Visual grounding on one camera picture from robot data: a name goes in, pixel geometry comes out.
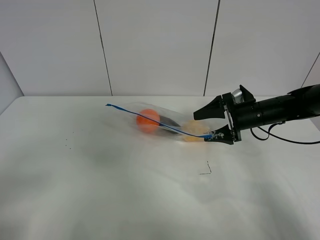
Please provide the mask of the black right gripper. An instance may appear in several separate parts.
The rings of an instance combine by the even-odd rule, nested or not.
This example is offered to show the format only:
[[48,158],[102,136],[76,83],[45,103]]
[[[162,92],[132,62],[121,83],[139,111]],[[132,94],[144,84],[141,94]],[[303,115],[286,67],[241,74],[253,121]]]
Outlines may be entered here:
[[232,93],[225,93],[222,96],[216,96],[211,102],[204,107],[198,109],[193,113],[194,120],[206,120],[206,119],[225,119],[225,112],[228,118],[229,125],[213,130],[209,136],[204,138],[205,142],[223,143],[227,145],[233,145],[234,142],[242,140],[241,129],[239,124],[240,116],[244,115],[240,113],[241,109],[246,107],[252,107],[256,99],[253,94],[248,91],[243,85],[239,85],[239,88],[243,93],[244,102],[235,104]]

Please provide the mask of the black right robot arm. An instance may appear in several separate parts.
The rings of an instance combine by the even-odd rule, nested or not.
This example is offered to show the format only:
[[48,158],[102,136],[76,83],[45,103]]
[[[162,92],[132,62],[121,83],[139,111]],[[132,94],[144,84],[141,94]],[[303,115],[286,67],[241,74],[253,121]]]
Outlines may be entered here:
[[206,142],[233,145],[241,141],[243,130],[270,129],[289,121],[311,119],[320,115],[320,86],[318,84],[293,90],[286,95],[261,101],[244,86],[234,92],[215,97],[210,103],[193,113],[196,121],[228,119],[228,124],[211,130]]

